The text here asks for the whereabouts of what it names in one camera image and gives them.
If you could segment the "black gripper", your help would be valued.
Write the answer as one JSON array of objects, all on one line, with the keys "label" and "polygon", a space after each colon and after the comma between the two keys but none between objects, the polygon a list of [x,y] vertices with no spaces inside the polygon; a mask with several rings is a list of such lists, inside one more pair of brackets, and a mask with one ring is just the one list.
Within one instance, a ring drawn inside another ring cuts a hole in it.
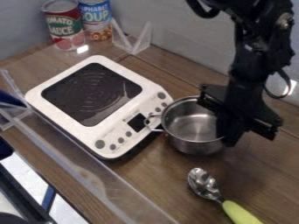
[{"label": "black gripper", "polygon": [[197,104],[218,116],[216,136],[226,137],[228,147],[236,145],[248,131],[268,140],[275,139],[283,119],[267,106],[255,89],[240,90],[234,86],[201,84]]}]

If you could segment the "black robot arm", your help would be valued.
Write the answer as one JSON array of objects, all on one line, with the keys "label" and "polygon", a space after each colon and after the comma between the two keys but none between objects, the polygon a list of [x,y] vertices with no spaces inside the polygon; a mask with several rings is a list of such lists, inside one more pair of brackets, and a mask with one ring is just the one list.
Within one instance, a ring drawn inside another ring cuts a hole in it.
[{"label": "black robot arm", "polygon": [[272,140],[283,119],[267,106],[267,78],[291,65],[294,4],[291,0],[185,0],[201,18],[222,12],[235,23],[235,58],[226,86],[203,84],[197,103],[216,114],[216,130],[226,146],[236,145],[247,131]]}]

